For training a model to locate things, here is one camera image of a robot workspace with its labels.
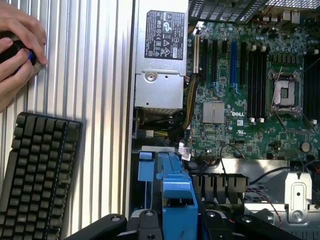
green circuit board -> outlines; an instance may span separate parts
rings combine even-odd
[[[269,110],[269,104],[273,100],[274,81],[266,79],[266,118],[264,122],[258,120],[251,122],[247,117],[247,83],[239,85],[237,89],[230,86],[231,43],[232,41],[237,43],[236,83],[239,83],[240,44],[247,42],[248,51],[250,51],[251,45],[266,46],[269,49],[266,63],[267,76],[270,71],[279,72],[281,67],[282,73],[296,73],[300,75],[300,92],[303,93],[303,52],[308,43],[305,29],[298,27],[292,32],[292,30],[287,31],[280,27],[277,31],[277,37],[268,37],[268,33],[259,34],[261,32],[259,28],[261,26],[258,24],[238,26],[228,23],[208,23],[206,29],[200,33],[201,41],[207,40],[208,47],[200,49],[199,65],[203,68],[206,66],[206,68],[202,73],[202,82],[197,88],[194,116],[187,139],[193,156],[211,155],[217,157],[221,147],[229,143],[234,144],[248,159],[292,160],[304,159],[307,154],[318,155],[320,130],[316,124],[311,125],[311,122],[305,121],[300,115],[298,117],[281,115],[278,119]],[[211,69],[213,50],[210,46],[214,40],[218,41],[216,82],[212,82]],[[227,41],[226,53],[222,51],[222,41]],[[191,71],[190,60],[188,60],[188,71]],[[204,103],[214,101],[224,103],[224,123],[203,123]],[[288,131],[284,127],[297,131],[313,129],[313,132],[300,134]],[[303,143],[309,143],[310,151],[301,151]],[[233,151],[226,151],[223,156],[234,158],[236,157],[234,154]]]

screw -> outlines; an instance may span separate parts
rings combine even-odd
[[[298,222],[301,222],[302,221],[302,215],[300,212],[296,211],[293,213],[293,217],[298,221]]]
[[[213,218],[216,215],[213,211],[208,211],[206,214],[211,218]]]
[[[114,216],[113,218],[111,218],[112,222],[118,222],[120,220],[120,217],[118,216]]]
[[[244,216],[244,217],[242,218],[242,221],[246,222],[247,224],[249,224],[249,223],[252,222],[252,220],[251,220],[249,217],[247,217],[247,216]]]
[[[153,216],[154,213],[153,213],[152,211],[147,211],[147,212],[145,213],[145,215],[146,215],[146,216]]]

cpu socket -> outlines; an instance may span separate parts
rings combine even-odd
[[[297,72],[274,73],[272,109],[279,114],[296,114],[302,111],[302,87]]]

red wire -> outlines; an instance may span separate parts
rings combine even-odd
[[[256,194],[260,195],[261,197],[265,198],[267,200],[267,202],[271,205],[271,207],[273,208],[275,214],[277,215],[277,217],[279,219],[279,228],[281,228],[283,222],[282,222],[281,217],[280,217],[278,211],[276,210],[274,204],[270,201],[269,197],[264,195],[264,194],[262,194],[262,193],[260,193],[260,192],[258,192],[258,191],[256,191],[256,190],[254,190],[254,189],[251,189],[251,190],[253,192],[255,192]]]

motherboard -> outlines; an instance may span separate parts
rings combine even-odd
[[[304,26],[259,22],[209,22],[190,37],[187,71],[193,72],[198,45],[201,74],[187,136],[192,156],[219,156],[226,144],[248,159],[317,156],[317,44]]]

